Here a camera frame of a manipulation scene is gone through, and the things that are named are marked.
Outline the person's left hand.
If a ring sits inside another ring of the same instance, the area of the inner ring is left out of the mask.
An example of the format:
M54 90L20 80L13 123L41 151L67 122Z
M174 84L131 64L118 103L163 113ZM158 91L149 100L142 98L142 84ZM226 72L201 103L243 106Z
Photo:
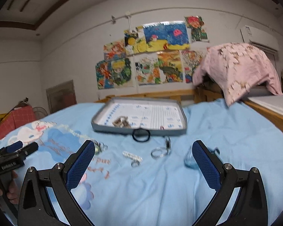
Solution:
M18 174L15 171L12 171L11 175L12 175L12 180L9 183L7 198L12 204L17 205L19 203L19 189L15 183L15 179L18 178Z

